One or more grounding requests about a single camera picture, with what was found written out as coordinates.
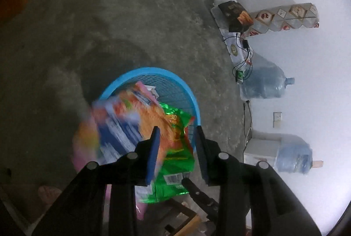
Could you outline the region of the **blue plastic waste basket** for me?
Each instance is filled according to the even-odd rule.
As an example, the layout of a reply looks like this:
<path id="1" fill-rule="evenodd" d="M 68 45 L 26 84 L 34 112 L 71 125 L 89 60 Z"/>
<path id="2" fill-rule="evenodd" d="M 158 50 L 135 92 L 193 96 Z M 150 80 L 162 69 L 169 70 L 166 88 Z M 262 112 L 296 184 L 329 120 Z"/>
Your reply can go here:
<path id="1" fill-rule="evenodd" d="M 193 124 L 188 127 L 188 133 L 191 146 L 193 149 L 196 149 L 194 130 L 198 125 L 201 125 L 199 105 L 191 88 L 184 80 L 171 71 L 156 67 L 143 67 L 131 70 L 114 80 L 99 98 L 100 100 L 107 99 L 127 87 L 127 85 L 138 81 L 141 81 L 146 86 L 154 86 L 160 102 L 181 109 L 195 118 Z"/>

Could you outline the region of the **green snack bag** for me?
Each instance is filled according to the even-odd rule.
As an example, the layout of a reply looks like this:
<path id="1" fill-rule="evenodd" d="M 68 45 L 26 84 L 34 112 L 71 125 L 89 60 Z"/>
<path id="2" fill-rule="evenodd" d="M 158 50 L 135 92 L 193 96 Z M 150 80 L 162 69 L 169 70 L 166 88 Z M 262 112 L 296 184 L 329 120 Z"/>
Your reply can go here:
<path id="1" fill-rule="evenodd" d="M 172 126 L 174 134 L 172 141 L 176 144 L 176 148 L 168 149 L 162 167 L 150 185 L 135 188 L 139 203 L 160 203 L 175 196 L 187 194 L 188 191 L 181 182 L 189 178 L 195 165 L 193 147 L 188 133 L 189 126 L 193 124 L 195 117 L 166 103 L 161 102 L 160 106 Z"/>

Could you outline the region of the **blue water jug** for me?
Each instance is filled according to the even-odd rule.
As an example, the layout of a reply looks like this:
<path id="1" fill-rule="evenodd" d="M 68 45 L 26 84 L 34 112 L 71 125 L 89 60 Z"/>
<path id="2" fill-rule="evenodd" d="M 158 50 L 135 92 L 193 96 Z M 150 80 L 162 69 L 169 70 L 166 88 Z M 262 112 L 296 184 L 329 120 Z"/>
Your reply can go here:
<path id="1" fill-rule="evenodd" d="M 296 135 L 284 135 L 277 153 L 278 172 L 308 174 L 312 168 L 312 149 Z"/>
<path id="2" fill-rule="evenodd" d="M 239 85 L 242 100 L 281 98 L 287 86 L 295 84 L 294 78 L 287 78 L 284 71 L 261 55 L 254 54 L 252 66 Z"/>

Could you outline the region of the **dark snack box on floor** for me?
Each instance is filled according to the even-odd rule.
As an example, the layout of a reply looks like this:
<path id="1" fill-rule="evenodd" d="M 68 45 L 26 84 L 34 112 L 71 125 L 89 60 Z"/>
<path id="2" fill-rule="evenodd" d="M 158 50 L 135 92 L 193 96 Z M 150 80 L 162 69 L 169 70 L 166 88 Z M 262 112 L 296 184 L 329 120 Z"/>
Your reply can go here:
<path id="1" fill-rule="evenodd" d="M 243 6 L 233 0 L 218 5 L 228 22 L 228 31 L 231 33 L 244 33 L 254 24 L 253 18 Z"/>

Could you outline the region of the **yellow orange snack bag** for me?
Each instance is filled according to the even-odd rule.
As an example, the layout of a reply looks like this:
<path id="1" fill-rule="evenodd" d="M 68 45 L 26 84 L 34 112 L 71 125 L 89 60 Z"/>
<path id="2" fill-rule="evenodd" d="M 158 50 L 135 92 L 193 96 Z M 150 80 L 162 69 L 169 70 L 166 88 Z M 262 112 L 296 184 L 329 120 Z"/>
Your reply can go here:
<path id="1" fill-rule="evenodd" d="M 154 176 L 166 155 L 180 148 L 171 119 L 148 86 L 141 81 L 129 84 L 116 95 L 98 100 L 89 108 L 73 138 L 72 163 L 80 171 L 88 162 L 100 165 L 117 161 L 135 150 L 137 144 L 160 129 L 160 145 Z"/>

